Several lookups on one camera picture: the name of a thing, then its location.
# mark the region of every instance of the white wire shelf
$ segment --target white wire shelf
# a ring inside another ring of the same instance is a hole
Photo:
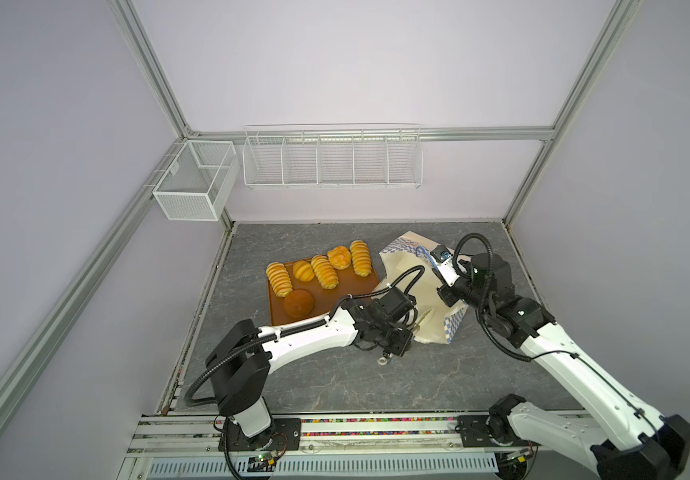
[[[232,141],[187,140],[153,196],[169,220],[218,221],[239,170]]]
[[[419,187],[419,128],[258,132],[244,143],[244,182],[249,188]]]

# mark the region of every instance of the black mounting plate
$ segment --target black mounting plate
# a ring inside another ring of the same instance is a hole
[[[286,438],[280,435],[273,436],[273,445],[260,450],[283,450],[284,440],[287,440],[287,451],[300,449],[302,420],[299,418],[273,418],[273,425],[276,433],[282,433]],[[244,432],[238,426],[230,426],[227,441],[230,442],[231,452],[250,452],[250,450],[246,450],[246,436],[244,436]],[[222,442],[220,442],[220,452],[222,452]]]
[[[489,437],[486,425],[488,415],[460,415],[457,417],[459,436],[462,437],[463,447],[492,447],[499,446]],[[513,447],[528,447],[529,442],[515,440]]]

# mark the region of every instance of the gray marble floor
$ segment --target gray marble floor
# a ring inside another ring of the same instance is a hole
[[[407,231],[453,247],[465,234],[490,239],[494,251],[513,268],[517,292],[530,296],[524,272],[502,226],[496,223],[412,224],[242,224],[230,247],[214,297],[196,341],[185,387],[205,368],[204,360],[232,325],[251,318],[268,323],[265,267],[325,252],[352,240],[368,243],[380,277],[385,269],[377,252]],[[471,241],[464,252],[483,247]],[[404,357],[379,366],[380,352],[330,349],[293,362],[268,377],[264,397],[274,413],[485,410],[508,393],[525,396],[546,409],[580,408],[545,370],[513,360],[489,342],[472,309],[450,345],[414,342]],[[198,396],[211,394],[209,383]],[[215,406],[178,412],[216,412]]]

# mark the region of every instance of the blue checkered pattern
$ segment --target blue checkered pattern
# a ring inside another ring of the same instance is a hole
[[[388,246],[382,249],[381,254],[394,254],[395,252],[407,252],[417,256],[423,262],[432,266],[432,258],[427,249],[421,245],[416,244],[406,238],[396,238],[390,242]],[[447,316],[443,322],[444,333],[446,334],[446,343],[451,343],[454,334],[459,326],[462,324],[462,318],[465,316],[465,309],[456,312],[451,316]]]
[[[457,332],[457,328],[462,324],[462,318],[465,316],[465,311],[460,310],[452,316],[447,316],[443,321],[443,329],[446,334],[446,343],[452,342],[452,337]]]
[[[395,252],[409,252],[414,254],[419,245],[404,237],[396,238],[388,246],[382,249],[381,254],[394,254]]]

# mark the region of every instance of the striped bread roll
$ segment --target striped bread roll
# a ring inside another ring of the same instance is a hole
[[[267,279],[270,281],[270,287],[273,288],[273,293],[276,296],[284,297],[289,295],[292,291],[292,279],[289,277],[289,272],[286,267],[278,262],[273,262],[267,266],[265,270]]]
[[[310,282],[316,277],[316,273],[312,271],[310,264],[304,260],[294,263],[292,267],[292,274],[301,282]]]
[[[350,244],[352,256],[352,269],[357,275],[369,276],[372,272],[372,258],[369,255],[369,247],[363,240],[356,240]]]
[[[340,284],[337,272],[334,271],[334,267],[324,255],[314,256],[310,264],[312,265],[312,271],[316,273],[316,278],[318,283],[321,284],[321,288],[330,290]]]
[[[344,270],[350,266],[350,250],[344,246],[335,246],[326,256],[329,257],[332,266],[338,270]]]

